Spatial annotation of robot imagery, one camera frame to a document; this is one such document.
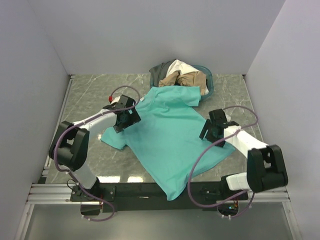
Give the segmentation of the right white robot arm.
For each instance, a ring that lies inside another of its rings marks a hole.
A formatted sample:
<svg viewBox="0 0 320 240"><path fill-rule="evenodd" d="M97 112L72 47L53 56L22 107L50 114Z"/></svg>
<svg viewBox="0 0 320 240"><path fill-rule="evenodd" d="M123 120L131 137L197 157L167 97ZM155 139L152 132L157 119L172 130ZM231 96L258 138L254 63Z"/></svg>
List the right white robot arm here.
<svg viewBox="0 0 320 240"><path fill-rule="evenodd" d="M260 193L289 183L288 174L281 148L274 144L268 145L245 131L235 121L229 121L223 109L209 112L199 137L211 143L217 142L218 147L227 143L235 147L246 159L246 171L222 178L225 184L219 187L222 198L230 200L237 191Z"/></svg>

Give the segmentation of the teal t shirt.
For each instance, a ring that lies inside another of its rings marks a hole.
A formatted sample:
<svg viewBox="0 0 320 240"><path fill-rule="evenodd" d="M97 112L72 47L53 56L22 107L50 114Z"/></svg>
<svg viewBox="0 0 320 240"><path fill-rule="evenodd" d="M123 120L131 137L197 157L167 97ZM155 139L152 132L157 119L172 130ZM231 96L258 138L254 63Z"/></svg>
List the teal t shirt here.
<svg viewBox="0 0 320 240"><path fill-rule="evenodd" d="M230 156L235 148L211 146L199 138L206 120L194 110L198 86L153 87L135 107L141 120L122 132L107 128L101 141L118 150L128 146L168 201L196 177Z"/></svg>

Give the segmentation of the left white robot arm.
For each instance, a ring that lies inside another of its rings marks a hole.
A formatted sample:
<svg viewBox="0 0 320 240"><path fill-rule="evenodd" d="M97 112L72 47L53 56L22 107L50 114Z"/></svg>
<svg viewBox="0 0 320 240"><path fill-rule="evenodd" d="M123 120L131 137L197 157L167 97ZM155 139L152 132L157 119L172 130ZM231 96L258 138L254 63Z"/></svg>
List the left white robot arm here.
<svg viewBox="0 0 320 240"><path fill-rule="evenodd" d="M118 134L140 122L135 109L137 102L126 95L109 97L110 105L99 112L76 122L63 121L58 125L48 155L60 172L71 173L83 187L82 195L88 201L100 195L100 181L87 164L89 141L102 130L112 128Z"/></svg>

